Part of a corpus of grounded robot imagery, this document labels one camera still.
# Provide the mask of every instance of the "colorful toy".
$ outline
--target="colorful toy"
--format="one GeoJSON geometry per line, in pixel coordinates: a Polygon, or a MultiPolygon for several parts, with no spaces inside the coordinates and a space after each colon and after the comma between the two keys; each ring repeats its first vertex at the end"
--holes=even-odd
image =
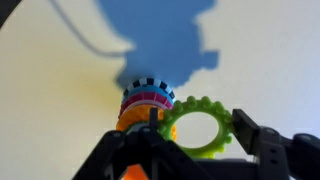
{"type": "MultiPolygon", "coordinates": [[[[154,78],[139,79],[125,89],[116,130],[128,131],[134,125],[147,124],[151,108],[158,108],[159,133],[166,140],[176,140],[174,124],[188,113],[207,113],[218,121],[219,132],[209,144],[199,148],[179,146],[192,158],[213,158],[217,151],[224,151],[224,144],[231,142],[230,133],[233,130],[231,114],[220,102],[211,102],[206,96],[201,100],[190,96],[186,102],[176,101],[172,88],[154,78]]],[[[139,165],[133,165],[128,167],[124,179],[146,179],[146,177],[139,165]]]]}

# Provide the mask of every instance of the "plastic toy piece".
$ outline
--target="plastic toy piece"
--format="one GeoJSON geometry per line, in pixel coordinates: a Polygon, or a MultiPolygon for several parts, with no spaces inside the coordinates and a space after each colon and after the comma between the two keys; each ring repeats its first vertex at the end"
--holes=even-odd
{"type": "Polygon", "coordinates": [[[272,127],[259,126],[241,109],[233,109],[232,124],[233,135],[243,150],[259,162],[232,157],[219,161],[192,159],[177,144],[164,141],[149,124],[135,132],[106,132],[72,179],[121,179],[132,164],[140,164],[144,179],[319,179],[319,138],[306,133],[295,134],[292,139],[284,137],[272,127]],[[141,138],[136,138],[137,131],[141,138]]]}
{"type": "Polygon", "coordinates": [[[175,98],[173,90],[171,89],[170,86],[168,86],[165,82],[159,80],[159,79],[154,79],[154,78],[142,78],[139,79],[133,83],[131,83],[126,90],[123,92],[123,95],[126,97],[130,93],[130,91],[134,90],[137,87],[140,86],[155,86],[161,88],[165,93],[169,94],[172,99],[175,98]]]}
{"type": "Polygon", "coordinates": [[[119,117],[126,112],[128,109],[131,109],[133,107],[139,106],[139,105],[154,105],[157,106],[161,109],[172,109],[173,106],[169,103],[169,101],[167,101],[168,103],[162,104],[160,102],[154,101],[154,100],[140,100],[140,101],[136,101],[132,104],[130,104],[127,108],[122,108],[120,110],[120,114],[119,117]]]}
{"type": "Polygon", "coordinates": [[[220,102],[211,102],[208,97],[196,100],[189,96],[186,102],[176,101],[172,110],[165,110],[164,120],[159,122],[159,133],[166,140],[172,140],[171,128],[183,115],[193,112],[207,113],[213,116],[219,124],[219,131],[214,140],[199,148],[180,148],[192,158],[214,158],[215,152],[223,152],[224,144],[231,143],[230,133],[233,132],[232,117],[220,102]]]}
{"type": "MultiPolygon", "coordinates": [[[[148,122],[151,108],[157,108],[157,106],[140,105],[127,110],[125,113],[123,113],[120,116],[120,119],[116,125],[116,130],[127,131],[130,129],[130,127],[132,127],[137,123],[148,122]]],[[[163,109],[158,108],[158,119],[160,122],[163,120],[163,112],[164,112],[163,109]]],[[[176,139],[175,127],[171,128],[170,137],[172,137],[173,140],[176,139]]]]}
{"type": "Polygon", "coordinates": [[[173,108],[173,105],[170,103],[167,97],[162,96],[161,94],[158,94],[156,92],[140,92],[138,94],[130,96],[127,101],[121,105],[119,117],[127,109],[142,104],[156,105],[162,109],[173,108]]]}
{"type": "Polygon", "coordinates": [[[129,166],[127,173],[123,176],[124,180],[148,180],[139,164],[129,166]]]}
{"type": "Polygon", "coordinates": [[[156,87],[156,86],[146,85],[146,86],[139,86],[139,87],[135,88],[134,90],[130,91],[127,96],[123,97],[122,104],[124,104],[131,96],[136,95],[140,92],[155,92],[157,94],[160,94],[160,95],[166,97],[172,105],[176,101],[176,99],[172,98],[170,96],[170,94],[165,93],[163,89],[156,87]]]}

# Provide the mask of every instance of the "green ring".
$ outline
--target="green ring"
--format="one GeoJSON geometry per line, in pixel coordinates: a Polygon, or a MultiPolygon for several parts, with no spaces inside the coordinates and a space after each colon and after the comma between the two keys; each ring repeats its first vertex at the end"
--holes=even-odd
{"type": "Polygon", "coordinates": [[[224,145],[231,143],[231,132],[233,131],[232,117],[220,102],[211,102],[204,96],[201,100],[189,96],[186,102],[176,101],[173,109],[164,111],[164,119],[159,122],[159,133],[166,140],[172,140],[171,128],[182,116],[202,112],[213,116],[219,125],[217,136],[207,145],[198,148],[188,148],[178,145],[186,154],[192,158],[214,158],[216,152],[224,152],[224,145]]]}

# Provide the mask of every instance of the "black frame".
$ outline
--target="black frame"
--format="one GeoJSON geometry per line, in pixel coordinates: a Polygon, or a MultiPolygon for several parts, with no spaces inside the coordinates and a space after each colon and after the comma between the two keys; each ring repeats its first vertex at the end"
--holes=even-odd
{"type": "Polygon", "coordinates": [[[0,28],[8,19],[12,11],[17,7],[21,0],[1,0],[0,1],[0,28]]]}
{"type": "Polygon", "coordinates": [[[74,180],[120,179],[127,166],[140,164],[152,180],[224,179],[284,180],[319,179],[320,140],[309,134],[296,134],[293,140],[276,130],[260,127],[241,109],[232,113],[234,135],[256,162],[241,159],[191,159],[172,141],[157,132],[157,109],[151,109],[150,122],[129,132],[107,132],[74,180]]]}

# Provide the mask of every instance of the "white surface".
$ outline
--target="white surface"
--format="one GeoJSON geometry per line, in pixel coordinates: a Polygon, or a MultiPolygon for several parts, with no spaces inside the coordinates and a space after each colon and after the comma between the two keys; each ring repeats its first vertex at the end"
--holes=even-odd
{"type": "MultiPolygon", "coordinates": [[[[100,50],[134,47],[106,25],[92,2],[58,2],[100,50]]],[[[319,137],[319,5],[219,0],[197,18],[203,48],[220,51],[219,67],[196,72],[174,89],[177,99],[208,95],[288,137],[319,137]]],[[[11,15],[0,31],[0,55],[0,179],[71,179],[115,127],[122,93],[113,79],[124,59],[90,52],[43,0],[25,0],[11,15]]],[[[196,137],[181,141],[207,141],[196,137]]],[[[226,150],[218,157],[244,157],[237,143],[226,150]]]]}

